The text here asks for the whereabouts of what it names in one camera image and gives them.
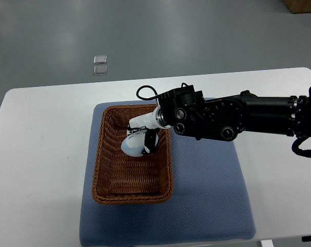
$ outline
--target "white table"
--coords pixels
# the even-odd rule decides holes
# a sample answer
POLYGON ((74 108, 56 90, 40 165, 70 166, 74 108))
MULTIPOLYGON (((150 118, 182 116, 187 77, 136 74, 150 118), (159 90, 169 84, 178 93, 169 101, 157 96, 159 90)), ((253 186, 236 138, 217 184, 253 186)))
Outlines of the white table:
MULTIPOLYGON (((137 100, 141 85, 162 93, 182 82, 193 84, 205 97, 243 90, 258 96, 299 96, 308 95, 311 71, 290 68, 10 90, 0 108, 0 246, 80 246, 94 107, 137 100)), ((311 158, 291 152, 294 140, 249 132, 235 140, 255 241, 311 235, 311 158)))

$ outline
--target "brown wicker basket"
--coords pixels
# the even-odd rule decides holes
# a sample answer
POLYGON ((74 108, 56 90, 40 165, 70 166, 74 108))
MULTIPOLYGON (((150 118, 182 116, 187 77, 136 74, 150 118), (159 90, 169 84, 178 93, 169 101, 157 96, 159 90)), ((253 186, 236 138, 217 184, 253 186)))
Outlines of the brown wicker basket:
POLYGON ((155 104, 114 105, 104 110, 96 153, 92 196, 100 204, 160 203, 172 194, 170 130, 158 132, 155 153, 130 157, 122 152, 131 118, 155 104))

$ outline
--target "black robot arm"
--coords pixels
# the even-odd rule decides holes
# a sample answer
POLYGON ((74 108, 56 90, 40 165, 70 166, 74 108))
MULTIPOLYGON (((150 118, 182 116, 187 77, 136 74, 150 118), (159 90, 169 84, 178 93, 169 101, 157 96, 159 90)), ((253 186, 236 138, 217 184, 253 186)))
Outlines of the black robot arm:
MULTIPOLYGON (((138 97, 142 88, 137 91, 138 97)), ((295 135, 293 152, 311 157, 311 150, 299 148, 311 137, 311 87, 309 97, 257 97, 243 91, 205 100, 202 91, 195 92, 193 85, 183 83, 150 99, 155 98, 161 122, 173 126, 179 135, 223 141, 234 140, 242 131, 295 135)))

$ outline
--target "floor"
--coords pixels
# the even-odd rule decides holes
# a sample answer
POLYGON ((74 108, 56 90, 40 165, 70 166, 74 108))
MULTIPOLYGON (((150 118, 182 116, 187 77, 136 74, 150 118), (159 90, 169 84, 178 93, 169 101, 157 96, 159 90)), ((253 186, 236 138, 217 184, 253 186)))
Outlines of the floor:
POLYGON ((0 0, 0 106, 18 87, 290 67, 311 69, 311 14, 282 0, 0 0), (107 75, 93 76, 95 55, 107 75))

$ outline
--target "blue cushion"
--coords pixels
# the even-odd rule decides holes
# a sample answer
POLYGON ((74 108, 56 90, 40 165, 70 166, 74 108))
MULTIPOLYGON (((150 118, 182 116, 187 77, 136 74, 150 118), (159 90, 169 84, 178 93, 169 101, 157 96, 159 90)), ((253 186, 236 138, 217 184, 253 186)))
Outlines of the blue cushion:
POLYGON ((133 246, 251 239, 255 226, 234 144, 171 132, 174 193, 160 204, 100 205, 91 196, 99 126, 94 109, 80 218, 82 246, 133 246))

